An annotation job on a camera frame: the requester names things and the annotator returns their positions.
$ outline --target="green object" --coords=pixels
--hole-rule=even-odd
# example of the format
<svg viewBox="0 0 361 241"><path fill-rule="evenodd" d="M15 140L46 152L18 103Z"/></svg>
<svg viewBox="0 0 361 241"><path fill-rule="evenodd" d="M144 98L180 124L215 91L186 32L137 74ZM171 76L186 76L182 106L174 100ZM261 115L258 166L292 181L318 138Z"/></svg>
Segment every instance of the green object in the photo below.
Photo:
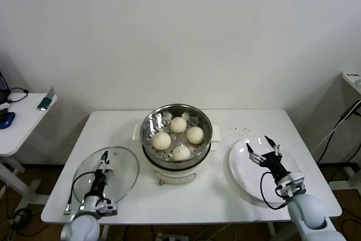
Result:
<svg viewBox="0 0 361 241"><path fill-rule="evenodd" d="M51 99L48 98L48 97L44 97L44 99L41 100L38 108L39 108L40 110L47 110L47 108L49 107L50 103L51 103Z"/></svg>
<svg viewBox="0 0 361 241"><path fill-rule="evenodd" d="M38 108L40 110L47 110L49 108L49 105L52 101L52 98L54 97L55 93L54 93L54 88L52 87L49 92L47 93L47 95L41 100Z"/></svg>

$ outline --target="glass lid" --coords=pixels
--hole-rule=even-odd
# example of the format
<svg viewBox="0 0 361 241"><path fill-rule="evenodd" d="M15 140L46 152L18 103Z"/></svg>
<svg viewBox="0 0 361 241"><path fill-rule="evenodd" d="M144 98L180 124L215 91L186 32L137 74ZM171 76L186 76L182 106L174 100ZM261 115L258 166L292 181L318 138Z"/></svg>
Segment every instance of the glass lid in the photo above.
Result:
<svg viewBox="0 0 361 241"><path fill-rule="evenodd" d="M107 165L108 180L103 196L116 203L123 199L135 185L139 174L139 163L135 154L124 147L103 148L85 159L74 175L74 179L76 179L81 174L89 172L74 184L74 195L79 203L90 191L95 177L92 172L96 170L106 151L108 153L107 161L109 161Z"/></svg>

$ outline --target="white table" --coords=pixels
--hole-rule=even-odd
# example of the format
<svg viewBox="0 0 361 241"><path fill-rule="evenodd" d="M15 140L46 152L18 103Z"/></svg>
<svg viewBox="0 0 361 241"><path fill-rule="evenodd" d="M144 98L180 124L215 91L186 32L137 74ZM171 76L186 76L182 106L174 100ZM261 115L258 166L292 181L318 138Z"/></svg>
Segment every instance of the white table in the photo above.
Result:
<svg viewBox="0 0 361 241"><path fill-rule="evenodd" d="M356 80L361 80L361 71L348 71L342 73L342 78L361 94L361 87L356 86ZM331 181L329 186L332 190L357 190L361 196L361 170L354 172L351 167L343 167L349 177L347 181Z"/></svg>
<svg viewBox="0 0 361 241"><path fill-rule="evenodd" d="M24 93L12 93L9 98L18 100L23 96ZM25 169L16 159L11 157L11 155L18 151L30 133L49 111L49 109L46 111L37 109L37 106L45 96L45 93L29 93L25 99L16 103L11 103L8 111L15 112L15 118L8 128L0 129L0 159L2 162L8 163L14 168L14 171L11 172L0 163L0 179L23 196L17 209L24 208L28 204L45 204L49 197L48 195L36 194L36 189L40 185L40 180L35 179L30 186L27 186L17 178L17 173L23 173ZM53 105L56 100L57 97L55 96L52 99L51 105ZM4 192L5 187L1 189L0 197Z"/></svg>
<svg viewBox="0 0 361 241"><path fill-rule="evenodd" d="M148 111L93 112L67 161L41 214L43 221L64 224L63 215L73 175L91 153L109 146L133 150L140 163L139 178L129 194L118 203L118 215L104 217L101 224L208 224L225 222L270 222L290 220L286 208L273 211L243 191L232 179L227 166L229 150L250 133L263 133L280 143L293 155L306 177L306 188L323 200L327 215L341 214L323 175L296 128L282 109L206 110L212 124L218 125L222 141L209 154L201 172L185 185L159 186L147 164L139 142L131 140L134 126L141 124ZM78 203L73 201L72 212Z"/></svg>

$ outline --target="steamed bun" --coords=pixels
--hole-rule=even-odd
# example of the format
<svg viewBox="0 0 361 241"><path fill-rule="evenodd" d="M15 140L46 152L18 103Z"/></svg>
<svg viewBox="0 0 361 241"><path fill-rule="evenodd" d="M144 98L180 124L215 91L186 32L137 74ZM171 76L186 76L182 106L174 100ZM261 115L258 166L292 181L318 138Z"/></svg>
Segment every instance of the steamed bun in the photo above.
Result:
<svg viewBox="0 0 361 241"><path fill-rule="evenodd" d="M182 161L191 157L191 151L186 146L178 146L173 150L173 160Z"/></svg>
<svg viewBox="0 0 361 241"><path fill-rule="evenodd" d="M200 144L204 140L204 132L199 127L192 127L187 131L187 139L193 144Z"/></svg>
<svg viewBox="0 0 361 241"><path fill-rule="evenodd" d="M157 150L165 150L170 146L170 136L167 133L159 132L153 137L153 147Z"/></svg>
<svg viewBox="0 0 361 241"><path fill-rule="evenodd" d="M170 122L170 130L175 133L182 133L187 128L187 122L182 117L175 117Z"/></svg>

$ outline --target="floor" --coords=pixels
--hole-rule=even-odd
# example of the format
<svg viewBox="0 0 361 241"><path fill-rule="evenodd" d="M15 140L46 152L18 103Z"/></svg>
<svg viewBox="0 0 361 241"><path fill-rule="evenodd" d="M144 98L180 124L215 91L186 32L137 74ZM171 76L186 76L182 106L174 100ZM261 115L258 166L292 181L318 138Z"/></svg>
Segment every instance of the floor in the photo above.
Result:
<svg viewBox="0 0 361 241"><path fill-rule="evenodd" d="M41 194L50 194L52 187L54 186L58 176L61 172L61 168L35 168L33 166L27 167L27 171L24 174L20 174L19 178L22 179L27 185L30 184L31 180L35 178L42 179L42 184L38 189L38 192ZM325 169L323 170L324 176L328 179L331 174L334 172L334 169ZM344 173L339 170L338 173L334 176L334 180L345 179L346 176ZM361 198L356 191L335 191L336 198L340 202L341 206L344 209L344 212L341 217L332 219L336 229L341 232L341 223L347 218L358 220L352 214L348 213L346 210L353 212L354 214L361 216ZM8 210L9 214L12 215L17 204L20 201L20 196L12 189L8 190ZM38 212L41 210L40 206L31 205L29 207L32 212ZM6 221L6 197L0 199L0 225L3 221ZM287 226L289 222L285 223L275 223L276 229L280 230L283 227ZM22 230L23 234L31 234L42 229L46 226L40 219L40 213L37 213L33 216L30 224ZM151 232L163 232L163 233L185 233L190 236L190 240L193 241L194 238L204 230L204 232L197 237L198 241L208 240L216 231L222 229L226 225L144 225L144 226L111 226L109 228L108 240L109 241L152 241L154 240ZM44 231L33 237L25 237L19 234L16 234L14 241L22 240L59 240L60 232L62 225L49 225ZM348 240L360 240L361 236L361 225L358 225L353 222L345 222L344 224L345 233ZM8 223L5 222L4 225L0 226L0 241L3 240L12 240L12 236L7 236L10 227ZM212 238L212 241L218 240L269 240L270 234L267 228L267 225L264 223L258 224L233 224L226 227L224 230L221 230L217 235ZM301 240L299 236L295 236L293 241Z"/></svg>

